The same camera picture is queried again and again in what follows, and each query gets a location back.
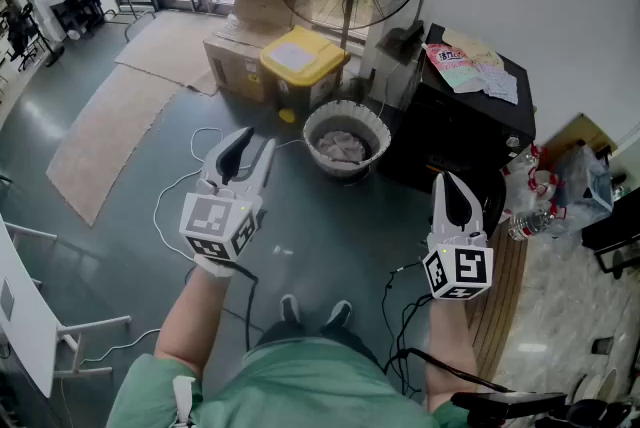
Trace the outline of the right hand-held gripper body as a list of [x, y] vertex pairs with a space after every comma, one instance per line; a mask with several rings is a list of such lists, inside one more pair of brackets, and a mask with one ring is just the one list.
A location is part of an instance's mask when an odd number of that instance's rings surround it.
[[422, 258], [431, 294], [441, 300], [470, 300], [492, 285], [494, 253], [484, 231], [469, 234], [433, 227]]

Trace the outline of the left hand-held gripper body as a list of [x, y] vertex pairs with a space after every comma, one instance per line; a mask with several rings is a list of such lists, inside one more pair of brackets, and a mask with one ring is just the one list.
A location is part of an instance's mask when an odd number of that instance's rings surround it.
[[204, 167], [196, 189], [185, 197], [179, 225], [193, 253], [213, 261], [236, 262], [258, 229], [263, 186], [262, 165], [228, 183], [213, 168]]

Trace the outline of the black washing machine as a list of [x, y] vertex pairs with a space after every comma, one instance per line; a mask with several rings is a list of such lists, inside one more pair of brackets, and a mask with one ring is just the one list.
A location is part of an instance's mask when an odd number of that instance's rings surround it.
[[429, 193], [435, 178], [449, 171], [462, 179], [483, 209], [492, 235], [506, 199], [501, 170], [536, 137], [526, 69], [503, 59], [516, 80], [516, 104], [483, 92], [456, 94], [425, 55], [411, 101], [399, 118], [378, 171], [405, 186]]

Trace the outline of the pink striped clothes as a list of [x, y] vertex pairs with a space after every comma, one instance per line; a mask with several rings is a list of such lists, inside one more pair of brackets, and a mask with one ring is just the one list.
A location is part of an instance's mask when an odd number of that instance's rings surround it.
[[345, 131], [330, 131], [316, 144], [316, 149], [324, 156], [341, 162], [360, 162], [366, 158], [366, 149], [353, 134]]

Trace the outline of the white laundry basket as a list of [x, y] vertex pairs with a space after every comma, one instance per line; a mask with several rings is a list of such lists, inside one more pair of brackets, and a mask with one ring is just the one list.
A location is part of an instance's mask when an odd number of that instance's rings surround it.
[[[366, 158], [360, 162], [341, 162], [322, 155], [317, 141], [327, 132], [345, 131], [355, 135], [366, 149]], [[339, 179], [352, 179], [365, 174], [371, 164], [380, 158], [391, 143], [388, 126], [365, 105], [353, 101], [331, 101], [315, 110], [305, 122], [303, 139], [316, 164], [328, 175]]]

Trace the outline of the person's left forearm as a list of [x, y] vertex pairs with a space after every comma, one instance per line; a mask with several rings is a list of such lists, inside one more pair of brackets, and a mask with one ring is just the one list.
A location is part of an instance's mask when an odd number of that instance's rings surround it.
[[161, 327], [154, 356], [177, 361], [201, 379], [230, 282], [230, 276], [217, 277], [196, 266]]

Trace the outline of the person's right forearm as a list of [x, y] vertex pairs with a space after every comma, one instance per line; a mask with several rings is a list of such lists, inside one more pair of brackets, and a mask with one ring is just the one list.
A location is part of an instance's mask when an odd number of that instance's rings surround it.
[[[427, 353], [444, 364], [476, 375], [476, 358], [462, 301], [436, 299], [431, 302]], [[434, 412], [455, 393], [476, 391], [476, 384], [427, 365], [426, 407], [429, 412]]]

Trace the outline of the wooden slat board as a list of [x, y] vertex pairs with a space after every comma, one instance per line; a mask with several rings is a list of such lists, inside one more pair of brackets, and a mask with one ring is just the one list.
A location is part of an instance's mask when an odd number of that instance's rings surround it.
[[527, 242], [514, 240], [505, 221], [496, 228], [489, 244], [494, 250], [493, 283], [487, 292], [466, 304], [466, 313], [478, 376], [491, 381], [514, 320]]

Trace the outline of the pile of clear plastic bottles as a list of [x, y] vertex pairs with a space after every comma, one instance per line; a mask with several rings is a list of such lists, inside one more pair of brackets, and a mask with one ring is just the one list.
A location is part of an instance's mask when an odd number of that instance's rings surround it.
[[545, 156], [545, 148], [531, 144], [501, 170], [506, 197], [500, 222], [508, 222], [515, 241], [547, 232], [566, 218], [567, 208], [559, 207], [555, 198], [564, 182], [555, 172], [540, 168]]

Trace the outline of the large brown cardboard box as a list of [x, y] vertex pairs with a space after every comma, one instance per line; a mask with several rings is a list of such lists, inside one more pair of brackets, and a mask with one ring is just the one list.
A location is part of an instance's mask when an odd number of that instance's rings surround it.
[[287, 31], [287, 27], [229, 18], [203, 42], [217, 86], [258, 103], [271, 103], [276, 79], [261, 64], [260, 54]]

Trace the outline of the yellow lid trash bin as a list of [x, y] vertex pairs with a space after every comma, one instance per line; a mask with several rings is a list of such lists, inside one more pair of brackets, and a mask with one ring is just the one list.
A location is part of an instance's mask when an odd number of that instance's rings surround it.
[[260, 62], [275, 77], [280, 118], [301, 121], [327, 101], [350, 58], [328, 38], [299, 25], [263, 48]]

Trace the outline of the person's left shoe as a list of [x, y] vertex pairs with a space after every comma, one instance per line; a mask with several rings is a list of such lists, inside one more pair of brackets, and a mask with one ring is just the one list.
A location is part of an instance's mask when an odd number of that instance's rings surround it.
[[293, 294], [286, 294], [280, 300], [280, 318], [286, 323], [301, 324], [298, 300]]

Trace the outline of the person's shoe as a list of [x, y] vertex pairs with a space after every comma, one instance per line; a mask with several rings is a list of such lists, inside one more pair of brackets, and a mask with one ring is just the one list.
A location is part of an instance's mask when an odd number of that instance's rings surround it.
[[329, 330], [346, 329], [349, 325], [352, 313], [352, 304], [348, 300], [340, 300], [334, 305], [329, 319], [323, 328]]
[[293, 294], [286, 294], [280, 300], [280, 318], [286, 323], [301, 324], [298, 300]]

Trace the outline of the long cardboard floor sheet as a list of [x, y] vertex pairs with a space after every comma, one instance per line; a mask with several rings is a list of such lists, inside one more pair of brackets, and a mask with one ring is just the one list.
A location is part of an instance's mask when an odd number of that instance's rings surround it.
[[118, 65], [70, 127], [46, 175], [88, 226], [94, 225], [130, 155], [178, 90], [175, 82]]

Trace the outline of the clear plastic bag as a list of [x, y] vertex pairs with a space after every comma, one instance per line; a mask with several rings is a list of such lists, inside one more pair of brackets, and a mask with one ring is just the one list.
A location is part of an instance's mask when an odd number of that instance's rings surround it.
[[561, 184], [555, 199], [568, 231], [608, 218], [614, 207], [611, 174], [588, 145], [576, 145], [556, 162]]

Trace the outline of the wide cardboard floor sheet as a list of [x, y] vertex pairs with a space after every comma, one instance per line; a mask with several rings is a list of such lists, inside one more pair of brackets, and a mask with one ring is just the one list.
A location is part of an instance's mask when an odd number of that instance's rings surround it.
[[218, 87], [204, 41], [227, 21], [212, 15], [159, 12], [115, 62], [213, 96]]

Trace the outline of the person's right shoe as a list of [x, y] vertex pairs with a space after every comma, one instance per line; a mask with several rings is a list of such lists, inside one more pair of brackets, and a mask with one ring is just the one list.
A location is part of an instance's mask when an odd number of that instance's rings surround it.
[[352, 304], [348, 300], [340, 300], [334, 305], [329, 319], [323, 328], [329, 330], [346, 329], [349, 325], [352, 313]]

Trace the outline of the checked cloth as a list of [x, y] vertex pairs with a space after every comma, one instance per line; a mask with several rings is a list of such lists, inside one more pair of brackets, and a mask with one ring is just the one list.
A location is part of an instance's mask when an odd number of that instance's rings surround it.
[[501, 67], [477, 63], [476, 69], [484, 82], [483, 92], [512, 105], [518, 104], [517, 80]]

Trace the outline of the pink detergent bag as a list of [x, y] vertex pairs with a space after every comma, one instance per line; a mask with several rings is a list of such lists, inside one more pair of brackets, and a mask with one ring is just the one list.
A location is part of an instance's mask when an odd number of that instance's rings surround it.
[[423, 43], [421, 47], [456, 94], [479, 92], [486, 87], [479, 70], [462, 50], [445, 44]]

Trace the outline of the leaning wooden board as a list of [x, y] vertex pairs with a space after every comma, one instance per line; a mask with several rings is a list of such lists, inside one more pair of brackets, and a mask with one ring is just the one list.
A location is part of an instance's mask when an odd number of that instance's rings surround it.
[[543, 145], [546, 152], [541, 163], [545, 166], [554, 164], [576, 145], [587, 145], [596, 154], [602, 150], [608, 150], [612, 154], [618, 148], [595, 122], [585, 114], [579, 113]]

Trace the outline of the person's black trousers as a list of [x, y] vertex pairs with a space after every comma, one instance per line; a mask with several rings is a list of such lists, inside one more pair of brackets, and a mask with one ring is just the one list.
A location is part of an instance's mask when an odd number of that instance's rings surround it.
[[293, 321], [278, 321], [271, 326], [258, 340], [255, 349], [269, 344], [294, 341], [321, 340], [333, 341], [346, 346], [380, 366], [373, 352], [364, 344], [362, 339], [344, 326], [324, 325], [316, 332], [308, 332], [304, 325]]

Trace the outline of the black metal stand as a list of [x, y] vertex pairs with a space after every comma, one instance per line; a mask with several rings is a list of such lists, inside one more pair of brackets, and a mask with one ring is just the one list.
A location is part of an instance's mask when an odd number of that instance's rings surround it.
[[609, 217], [584, 228], [581, 243], [594, 252], [601, 271], [615, 279], [640, 265], [640, 187], [616, 200]]

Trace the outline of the beige cloth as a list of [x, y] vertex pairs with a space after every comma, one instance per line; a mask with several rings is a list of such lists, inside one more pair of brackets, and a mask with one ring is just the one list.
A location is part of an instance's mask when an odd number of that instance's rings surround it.
[[461, 50], [475, 65], [484, 64], [504, 68], [502, 58], [481, 40], [467, 36], [451, 28], [445, 28], [442, 41]]

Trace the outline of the grey dustpan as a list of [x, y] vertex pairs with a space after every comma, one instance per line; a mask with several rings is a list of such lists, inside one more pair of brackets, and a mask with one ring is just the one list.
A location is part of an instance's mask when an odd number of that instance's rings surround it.
[[376, 48], [403, 66], [409, 65], [422, 50], [424, 22], [414, 21], [409, 27], [395, 27], [377, 43]]

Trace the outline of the person's green shirt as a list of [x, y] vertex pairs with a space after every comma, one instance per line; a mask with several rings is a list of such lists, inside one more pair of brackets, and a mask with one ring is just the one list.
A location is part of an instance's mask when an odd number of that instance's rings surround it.
[[[177, 377], [195, 374], [175, 360], [140, 356], [106, 427], [170, 428]], [[210, 398], [194, 379], [191, 398], [197, 428], [469, 428], [466, 410], [446, 402], [429, 413], [401, 395], [369, 359], [318, 337], [256, 348]]]

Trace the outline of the white table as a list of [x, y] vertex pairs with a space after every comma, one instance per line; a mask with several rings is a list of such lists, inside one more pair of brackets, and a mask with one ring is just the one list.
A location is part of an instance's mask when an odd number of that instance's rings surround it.
[[126, 326], [121, 316], [67, 326], [54, 314], [16, 249], [18, 237], [32, 236], [55, 242], [57, 236], [7, 223], [0, 216], [0, 344], [8, 344], [37, 390], [50, 398], [56, 379], [109, 375], [111, 367], [83, 369], [87, 336]]

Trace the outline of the black office chair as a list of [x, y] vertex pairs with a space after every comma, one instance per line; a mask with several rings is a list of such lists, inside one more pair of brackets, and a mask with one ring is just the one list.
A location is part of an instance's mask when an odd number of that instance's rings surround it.
[[26, 69], [29, 60], [35, 61], [39, 49], [48, 52], [45, 63], [47, 67], [55, 64], [65, 51], [62, 45], [57, 47], [51, 45], [36, 23], [33, 12], [33, 4], [27, 2], [18, 15], [10, 10], [5, 10], [0, 14], [0, 21], [6, 26], [8, 42], [11, 47], [11, 51], [7, 51], [6, 54], [11, 62], [20, 60], [19, 72]]

